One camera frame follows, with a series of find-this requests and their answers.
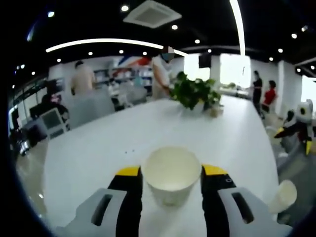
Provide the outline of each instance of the penguin figure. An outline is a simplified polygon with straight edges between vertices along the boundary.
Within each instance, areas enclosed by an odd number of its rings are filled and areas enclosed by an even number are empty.
[[[314,130],[312,126],[313,117],[313,102],[307,100],[301,102],[295,115],[290,121],[286,121],[282,128],[280,128],[274,138],[282,138],[292,136],[297,133],[300,142],[306,147],[306,155],[309,154],[314,138]]]

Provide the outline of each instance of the green plant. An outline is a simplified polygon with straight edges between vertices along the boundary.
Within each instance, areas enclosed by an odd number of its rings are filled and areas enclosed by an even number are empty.
[[[219,103],[221,95],[214,90],[214,79],[189,80],[184,72],[177,75],[176,83],[170,95],[179,101],[185,108],[193,110],[199,102],[214,105]]]

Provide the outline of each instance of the small cup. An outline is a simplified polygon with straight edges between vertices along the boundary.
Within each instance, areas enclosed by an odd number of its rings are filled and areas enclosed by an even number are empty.
[[[181,206],[187,200],[202,166],[196,156],[182,147],[162,147],[152,152],[142,165],[158,205]]]

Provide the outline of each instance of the paper cup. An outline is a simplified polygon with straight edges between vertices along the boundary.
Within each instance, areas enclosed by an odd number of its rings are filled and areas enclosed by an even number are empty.
[[[162,147],[152,152],[141,169],[159,205],[180,206],[199,179],[202,166],[185,148]]]
[[[284,180],[278,187],[277,193],[270,202],[269,211],[278,214],[288,209],[295,201],[297,191],[295,185],[290,180]]]

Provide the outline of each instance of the man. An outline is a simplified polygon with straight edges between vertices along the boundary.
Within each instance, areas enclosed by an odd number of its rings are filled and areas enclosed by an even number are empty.
[[[72,95],[86,94],[94,89],[94,72],[82,61],[75,64],[76,74],[71,79]]]
[[[161,50],[161,53],[152,60],[154,72],[152,90],[154,100],[162,99],[169,95],[169,75],[171,74],[170,61],[173,57],[173,48],[165,46]]]
[[[260,98],[261,98],[261,89],[262,89],[262,79],[259,76],[258,71],[254,71],[255,81],[253,83],[253,94],[252,94],[252,102],[255,106],[258,114],[260,114]]]

